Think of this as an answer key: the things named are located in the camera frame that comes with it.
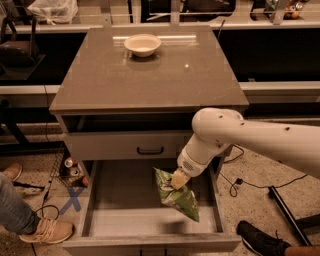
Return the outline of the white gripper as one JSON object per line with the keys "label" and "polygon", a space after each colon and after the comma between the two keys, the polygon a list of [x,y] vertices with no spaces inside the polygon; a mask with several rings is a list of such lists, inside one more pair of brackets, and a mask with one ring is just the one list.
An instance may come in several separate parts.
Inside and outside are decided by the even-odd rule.
{"label": "white gripper", "polygon": [[178,190],[190,177],[199,176],[208,166],[212,155],[205,148],[185,146],[177,159],[178,167],[172,174],[171,186]]}

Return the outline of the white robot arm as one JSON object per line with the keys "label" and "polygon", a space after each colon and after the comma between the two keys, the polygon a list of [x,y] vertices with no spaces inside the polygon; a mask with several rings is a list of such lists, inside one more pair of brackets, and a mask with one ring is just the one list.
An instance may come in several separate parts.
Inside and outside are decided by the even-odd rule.
{"label": "white robot arm", "polygon": [[171,184],[179,189],[233,144],[320,178],[320,128],[245,120],[229,109],[204,108],[192,119],[193,135],[177,159]]}

